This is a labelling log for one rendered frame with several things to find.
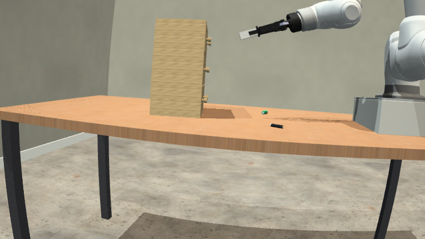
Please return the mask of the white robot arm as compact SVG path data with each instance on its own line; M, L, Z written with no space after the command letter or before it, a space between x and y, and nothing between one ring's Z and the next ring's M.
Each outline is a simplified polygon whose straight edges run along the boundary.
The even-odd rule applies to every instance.
M385 46L385 90L380 98L425 101L419 83L425 79L425 0L404 0L405 19ZM298 9L301 31L346 29L362 14L361 0L328 0Z

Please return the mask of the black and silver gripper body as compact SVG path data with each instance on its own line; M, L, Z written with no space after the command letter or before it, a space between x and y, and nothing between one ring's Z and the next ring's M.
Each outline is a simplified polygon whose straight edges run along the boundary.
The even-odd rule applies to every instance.
M292 33L299 32L302 30L302 23L299 15L294 13L289 13L286 16L287 20L284 22L288 22L289 24L286 24L286 27L290 29Z

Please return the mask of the tall wooden chest of drawers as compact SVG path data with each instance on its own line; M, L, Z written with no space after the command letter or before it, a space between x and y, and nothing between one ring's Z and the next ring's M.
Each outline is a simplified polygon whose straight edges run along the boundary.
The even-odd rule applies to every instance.
M201 117L206 24L156 18L149 115Z

